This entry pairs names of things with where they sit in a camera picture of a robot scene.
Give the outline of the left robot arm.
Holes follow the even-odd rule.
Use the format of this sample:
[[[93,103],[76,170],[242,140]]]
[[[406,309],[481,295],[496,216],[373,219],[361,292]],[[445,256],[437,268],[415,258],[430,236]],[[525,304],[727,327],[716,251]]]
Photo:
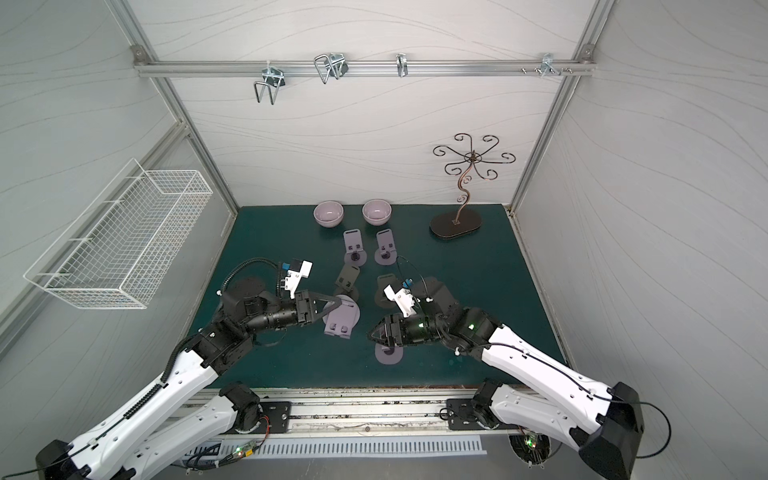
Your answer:
[[[224,284],[219,299],[211,322],[174,347],[156,379],[87,432],[46,445],[36,456],[39,477],[149,479],[219,433],[255,428],[260,400],[241,382],[184,419],[165,422],[245,357],[258,334],[312,324],[342,304],[308,290],[269,290],[256,277]]]

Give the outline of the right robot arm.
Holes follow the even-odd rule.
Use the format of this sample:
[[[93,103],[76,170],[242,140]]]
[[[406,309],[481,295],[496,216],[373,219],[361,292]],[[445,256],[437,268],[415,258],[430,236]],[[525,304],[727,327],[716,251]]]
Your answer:
[[[478,307],[462,306],[434,277],[411,287],[388,285],[384,297],[397,305],[370,332],[388,348],[439,342],[530,388],[484,383],[471,408],[486,429],[515,425],[574,449],[605,479],[628,479],[638,459],[644,419],[638,392],[582,375],[535,348],[509,326]]]

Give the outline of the purple phone stand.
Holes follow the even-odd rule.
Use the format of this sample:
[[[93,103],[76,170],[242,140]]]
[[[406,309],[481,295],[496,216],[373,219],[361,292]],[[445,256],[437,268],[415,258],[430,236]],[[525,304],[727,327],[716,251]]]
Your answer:
[[[344,262],[355,267],[363,266],[367,261],[367,253],[364,249],[362,233],[359,229],[351,229],[343,232],[345,244]]]
[[[400,363],[404,357],[404,349],[399,346],[388,347],[382,344],[376,344],[374,350],[376,360],[386,366],[393,366]]]
[[[324,334],[349,339],[360,319],[360,308],[347,295],[338,295],[337,298],[341,300],[341,305],[324,318]]]
[[[397,249],[391,229],[381,230],[376,234],[377,250],[374,259],[377,264],[390,266],[397,262]]]

